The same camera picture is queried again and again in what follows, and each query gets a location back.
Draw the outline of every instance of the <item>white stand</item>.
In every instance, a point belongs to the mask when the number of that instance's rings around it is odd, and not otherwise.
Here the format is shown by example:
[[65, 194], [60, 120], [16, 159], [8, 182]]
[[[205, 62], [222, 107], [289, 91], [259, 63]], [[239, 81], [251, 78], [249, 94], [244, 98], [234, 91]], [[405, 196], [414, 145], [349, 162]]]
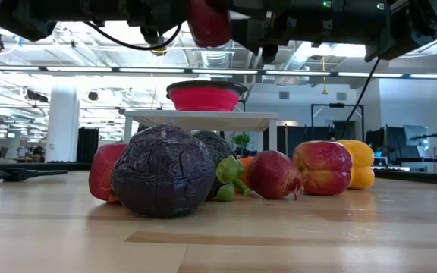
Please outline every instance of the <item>white stand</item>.
[[228, 132], [258, 132], [258, 152], [263, 149], [263, 132], [269, 128], [269, 149], [278, 149], [278, 130], [276, 113], [235, 113], [207, 111], [126, 111], [124, 141], [131, 139], [132, 122], [152, 127], [170, 123], [183, 130], [221, 130]]

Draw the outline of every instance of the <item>yellow bell pepper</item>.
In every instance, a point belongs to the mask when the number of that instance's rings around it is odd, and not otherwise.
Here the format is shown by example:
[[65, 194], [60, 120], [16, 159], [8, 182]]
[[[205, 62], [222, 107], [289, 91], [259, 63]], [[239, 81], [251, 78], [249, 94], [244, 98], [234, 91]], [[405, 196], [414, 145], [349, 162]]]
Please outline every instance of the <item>yellow bell pepper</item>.
[[370, 146], [357, 140], [339, 140], [352, 156], [354, 165], [351, 172], [351, 183], [348, 187], [352, 190], [366, 190], [370, 188], [376, 176], [372, 170], [374, 152]]

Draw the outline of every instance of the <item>potted plant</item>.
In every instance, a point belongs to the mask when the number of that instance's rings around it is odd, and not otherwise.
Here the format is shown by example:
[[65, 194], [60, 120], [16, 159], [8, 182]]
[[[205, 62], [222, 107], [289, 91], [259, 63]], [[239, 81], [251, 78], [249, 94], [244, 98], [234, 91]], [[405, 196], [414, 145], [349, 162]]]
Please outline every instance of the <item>potted plant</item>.
[[250, 136], [246, 133], [242, 133], [234, 136], [234, 142], [239, 146], [239, 148], [241, 148], [241, 157], [244, 157], [244, 150], [247, 149], [247, 146], [249, 145]]

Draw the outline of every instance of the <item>fluorescent light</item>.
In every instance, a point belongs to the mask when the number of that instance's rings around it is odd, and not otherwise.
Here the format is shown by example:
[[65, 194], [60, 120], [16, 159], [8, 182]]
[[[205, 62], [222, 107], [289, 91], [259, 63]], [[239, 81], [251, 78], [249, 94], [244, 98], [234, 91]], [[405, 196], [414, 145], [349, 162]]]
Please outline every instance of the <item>fluorescent light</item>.
[[193, 69], [193, 73], [198, 74], [241, 74], [256, 75], [258, 72], [253, 70], [234, 70], [234, 69]]
[[47, 67], [46, 69], [62, 72], [112, 72], [110, 67]]
[[179, 68], [119, 68], [120, 72], [128, 73], [184, 73], [185, 69]]
[[0, 71], [38, 71], [39, 67], [0, 65]]
[[191, 50], [193, 53], [208, 53], [208, 54], [217, 54], [217, 55], [222, 55], [222, 54], [235, 54], [234, 50], [227, 50], [227, 49], [192, 49]]
[[[364, 72], [340, 72], [338, 76], [340, 77], [368, 77], [370, 73]], [[395, 74], [395, 73], [374, 73], [373, 77], [402, 77], [403, 74]]]
[[370, 73], [360, 73], [360, 72], [340, 72], [338, 76], [340, 77], [368, 77]]
[[374, 77], [402, 77], [404, 75], [399, 73], [374, 73], [373, 76]]
[[364, 45], [335, 44], [331, 54], [337, 57], [364, 58], [366, 50]]
[[412, 74], [410, 77], [413, 79], [437, 80], [437, 74]]
[[330, 76], [330, 72], [315, 71], [266, 71], [266, 75], [274, 76]]
[[323, 43], [319, 47], [313, 47], [311, 42], [303, 42], [296, 51], [298, 57], [311, 56], [337, 56], [337, 57], [365, 57], [366, 50], [364, 45], [335, 44], [331, 47]]

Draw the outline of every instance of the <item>computer monitor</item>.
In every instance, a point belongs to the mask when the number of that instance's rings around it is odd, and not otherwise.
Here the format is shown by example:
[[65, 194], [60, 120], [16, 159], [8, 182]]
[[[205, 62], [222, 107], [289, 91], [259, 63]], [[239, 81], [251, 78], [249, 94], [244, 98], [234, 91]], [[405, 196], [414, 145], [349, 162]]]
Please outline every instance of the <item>computer monitor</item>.
[[428, 127], [404, 125], [407, 146], [429, 147], [429, 138], [420, 138], [429, 134]]

